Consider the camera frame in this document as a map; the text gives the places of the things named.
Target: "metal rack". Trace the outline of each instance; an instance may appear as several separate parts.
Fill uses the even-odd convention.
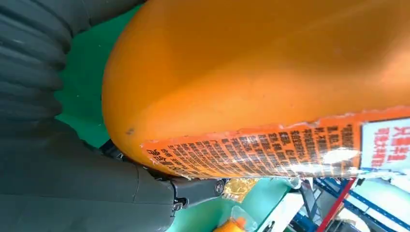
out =
[[[333,197],[336,198],[336,201],[334,202],[332,208],[330,209],[328,215],[326,215],[322,219],[322,223],[320,225],[317,225],[312,221],[312,218],[309,217],[309,215],[312,215],[311,211],[308,211],[308,216],[304,216],[300,213],[297,213],[296,216],[293,218],[293,223],[296,223],[298,226],[303,228],[306,232],[323,232],[325,231],[326,227],[329,225],[331,222],[331,219],[334,217],[334,215],[338,212],[339,207],[343,204],[345,208],[349,209],[351,212],[355,213],[358,217],[360,217],[369,227],[373,228],[376,231],[388,231],[388,232],[394,232],[393,229],[387,227],[371,215],[369,215],[368,209],[373,209],[380,214],[384,215],[391,221],[399,224],[403,228],[407,229],[410,231],[410,225],[403,222],[402,220],[398,219],[394,215],[390,214],[389,212],[383,210],[382,208],[378,207],[371,201],[367,200],[363,196],[359,195],[358,193],[354,192],[351,190],[352,186],[355,184],[355,179],[340,179],[336,180],[333,178],[315,178],[313,179],[313,183],[315,186],[319,187],[320,189],[324,190],[325,192],[329,193]],[[302,195],[306,195],[306,188],[303,189],[301,188]],[[360,202],[364,203],[367,206],[366,210],[362,210],[350,201],[348,201],[346,198],[347,195],[350,195],[354,197],[355,199],[359,200]],[[305,207],[306,209],[313,209],[316,210],[316,201],[317,199],[314,200],[312,203],[311,200],[310,202],[306,202],[307,199],[304,197],[305,200]]]

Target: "black corrugated hose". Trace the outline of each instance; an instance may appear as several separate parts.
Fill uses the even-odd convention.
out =
[[[171,185],[93,154],[54,119],[73,36],[141,2],[0,0],[0,231],[164,231],[172,223]]]

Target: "orange plastic container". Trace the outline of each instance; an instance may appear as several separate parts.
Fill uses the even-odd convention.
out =
[[[125,154],[165,173],[356,175],[364,122],[410,116],[409,25],[408,0],[150,0],[106,66],[104,120]],[[395,127],[377,128],[392,149]],[[369,170],[395,161],[374,152]]]

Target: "green surface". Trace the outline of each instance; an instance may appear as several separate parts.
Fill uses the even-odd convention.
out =
[[[241,204],[216,199],[177,212],[167,232],[211,232],[229,218],[234,205],[241,206],[260,225],[289,190],[282,181],[261,179]]]
[[[95,147],[109,139],[101,113],[105,63],[137,9],[76,36],[67,67],[60,74],[64,89],[56,93],[56,98],[63,104],[63,113],[57,119],[70,124],[81,139]]]
[[[101,85],[105,63],[117,37],[137,9],[78,35],[61,73],[64,90],[56,93],[63,104],[58,119],[76,129],[80,138],[100,147],[109,139],[101,113]],[[261,223],[288,187],[280,181],[261,180],[241,204]],[[222,224],[237,203],[216,199],[177,212],[168,232],[210,232]]]

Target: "orange object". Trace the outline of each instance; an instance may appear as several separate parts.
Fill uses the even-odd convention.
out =
[[[169,174],[356,175],[363,166],[362,125],[410,117],[409,23],[407,0],[148,1],[106,66],[102,109],[108,132],[129,157]],[[333,145],[356,152],[325,165],[328,152],[340,151],[331,148],[327,128],[333,126],[340,138]],[[395,127],[386,127],[390,140]],[[325,130],[315,134],[316,128]],[[306,155],[303,131],[309,129],[314,148]],[[299,132],[303,148],[292,131]],[[280,150],[271,142],[269,150],[262,149],[259,135],[274,133],[287,133],[291,143],[279,137]],[[341,139],[346,134],[348,146]],[[244,136],[248,142],[255,136],[261,147],[247,151],[239,145],[250,163],[233,144]],[[323,136],[326,150],[319,147]],[[405,136],[400,139],[407,143]],[[217,156],[203,143],[214,140],[221,147],[213,146]],[[176,155],[179,148],[186,157]],[[386,152],[368,156],[370,169],[408,160]],[[233,171],[221,173],[216,164]]]
[[[245,232],[246,221],[243,217],[235,221],[233,218],[227,220],[222,226],[216,228],[214,232]]]

